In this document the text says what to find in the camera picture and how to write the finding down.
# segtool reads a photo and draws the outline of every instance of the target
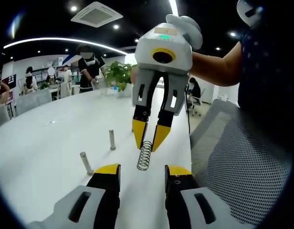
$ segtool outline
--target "ceiling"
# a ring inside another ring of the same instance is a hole
[[[0,14],[0,62],[9,62],[28,57],[48,54],[74,53],[77,43],[64,41],[37,41],[18,44],[3,50],[3,46],[12,42],[38,37],[65,37],[97,42],[123,49],[135,46],[135,39],[159,23],[165,22],[165,16],[172,13],[169,0],[98,0],[116,10],[124,17],[101,26],[90,27],[70,21],[71,18],[93,0],[22,0],[5,1]],[[237,0],[176,0],[179,15],[193,18],[201,27],[203,46],[200,53],[224,56],[237,42],[230,36],[243,31],[246,26],[236,11]],[[23,15],[14,39],[8,34],[8,28],[17,15]],[[106,58],[117,53],[98,49]]]

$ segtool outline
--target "coiled spring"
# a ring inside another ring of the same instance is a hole
[[[139,154],[137,168],[141,171],[146,171],[149,168],[150,156],[152,151],[152,143],[149,141],[143,142],[141,152]]]

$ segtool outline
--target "air conditioner vent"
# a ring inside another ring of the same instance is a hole
[[[98,28],[122,17],[115,10],[96,1],[79,11],[71,21]]]

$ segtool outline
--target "green indicator light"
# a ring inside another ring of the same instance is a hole
[[[167,35],[160,35],[160,38],[164,40],[170,40],[170,36]]]

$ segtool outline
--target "metal cylinder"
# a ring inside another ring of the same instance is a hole
[[[85,152],[81,152],[80,153],[80,157],[81,157],[81,159],[82,159],[82,162],[84,163],[84,167],[85,167],[85,169],[86,169],[86,173],[88,174],[88,175],[93,175],[93,170],[91,169],[91,166],[90,166],[90,163],[89,163],[89,161],[88,161],[88,158],[87,158],[87,156],[86,156],[86,154],[85,154]]]
[[[109,130],[109,135],[110,135],[110,144],[111,144],[110,149],[115,150],[116,147],[115,147],[115,142],[114,142],[114,132],[113,132],[113,130]]]

